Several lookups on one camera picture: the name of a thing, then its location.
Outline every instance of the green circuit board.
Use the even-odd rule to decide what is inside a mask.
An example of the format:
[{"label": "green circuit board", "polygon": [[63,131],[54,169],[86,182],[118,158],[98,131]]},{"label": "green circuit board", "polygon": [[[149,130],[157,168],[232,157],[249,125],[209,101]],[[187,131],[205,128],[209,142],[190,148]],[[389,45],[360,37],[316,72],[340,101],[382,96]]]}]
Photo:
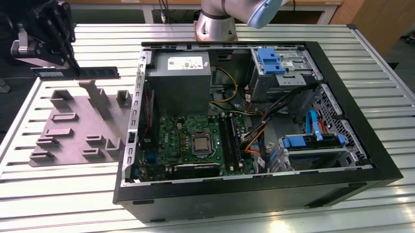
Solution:
[{"label": "green circuit board", "polygon": [[[238,133],[245,133],[244,119],[234,115],[234,127]],[[200,158],[192,153],[192,134],[204,132],[210,137],[212,153]],[[181,116],[162,117],[159,119],[157,164],[158,166],[173,166],[186,163],[218,163],[222,176],[253,173],[250,159],[242,161],[242,167],[229,171],[225,168],[222,145],[220,139],[218,116]]]}]

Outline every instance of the white slatted table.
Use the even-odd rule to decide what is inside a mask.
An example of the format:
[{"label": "white slatted table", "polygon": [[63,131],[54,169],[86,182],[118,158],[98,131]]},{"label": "white slatted table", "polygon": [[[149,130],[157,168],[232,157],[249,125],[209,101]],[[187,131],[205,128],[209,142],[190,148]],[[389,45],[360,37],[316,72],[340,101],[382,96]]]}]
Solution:
[{"label": "white slatted table", "polygon": [[[133,90],[141,41],[192,41],[192,25],[78,25],[79,66],[117,66],[119,80],[97,81],[106,94]],[[27,157],[45,125],[54,89],[86,95],[74,81],[30,90],[0,146],[0,231],[98,232],[412,232],[415,225],[415,98],[357,31],[345,26],[237,26],[240,41],[317,41],[404,178],[330,208],[141,224],[111,204],[115,163],[31,168]]]}]

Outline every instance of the floor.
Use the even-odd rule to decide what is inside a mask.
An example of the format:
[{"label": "floor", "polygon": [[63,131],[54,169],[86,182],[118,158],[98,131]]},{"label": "floor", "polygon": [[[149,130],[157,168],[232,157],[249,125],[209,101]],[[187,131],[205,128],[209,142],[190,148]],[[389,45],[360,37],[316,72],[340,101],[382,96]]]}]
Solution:
[{"label": "floor", "polygon": [[384,57],[386,62],[398,62],[394,72],[415,93],[415,44],[400,39]]},{"label": "floor", "polygon": [[[389,54],[384,57],[386,62],[398,62],[394,69],[412,92],[415,92],[415,45],[398,40]],[[30,73],[30,65],[13,64],[0,59],[1,73],[0,78],[10,86],[9,93],[0,93],[0,142],[2,141],[6,130],[13,122],[14,116],[23,102],[25,96],[34,83]]]}]

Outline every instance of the cpu socket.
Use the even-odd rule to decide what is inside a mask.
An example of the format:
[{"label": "cpu socket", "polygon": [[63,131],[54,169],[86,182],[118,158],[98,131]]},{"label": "cpu socket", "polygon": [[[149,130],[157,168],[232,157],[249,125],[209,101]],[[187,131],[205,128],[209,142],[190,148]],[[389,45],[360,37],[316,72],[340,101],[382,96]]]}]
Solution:
[{"label": "cpu socket", "polygon": [[210,134],[204,131],[196,131],[190,135],[192,154],[204,159],[212,154]]}]

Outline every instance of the blue plastic clip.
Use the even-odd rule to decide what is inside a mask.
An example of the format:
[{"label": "blue plastic clip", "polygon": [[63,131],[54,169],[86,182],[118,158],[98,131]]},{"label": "blue plastic clip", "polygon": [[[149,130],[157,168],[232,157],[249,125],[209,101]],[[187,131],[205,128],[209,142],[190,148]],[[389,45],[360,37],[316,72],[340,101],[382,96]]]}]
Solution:
[{"label": "blue plastic clip", "polygon": [[289,144],[292,147],[304,147],[305,146],[305,140],[302,136],[289,136],[288,137]]},{"label": "blue plastic clip", "polygon": [[273,49],[257,49],[257,59],[262,65],[264,74],[285,73],[285,68],[280,65],[280,58]]},{"label": "blue plastic clip", "polygon": [[344,146],[345,145],[345,138],[344,138],[342,134],[337,134],[337,140],[338,140],[340,145]]},{"label": "blue plastic clip", "polygon": [[282,145],[284,145],[284,148],[290,147],[290,144],[286,138],[282,138]]},{"label": "blue plastic clip", "polygon": [[320,128],[317,124],[317,113],[313,110],[308,110],[306,115],[305,115],[305,133],[310,133],[309,119],[312,121],[313,134],[317,137],[317,141],[320,141],[322,140],[322,136],[321,136]]}]

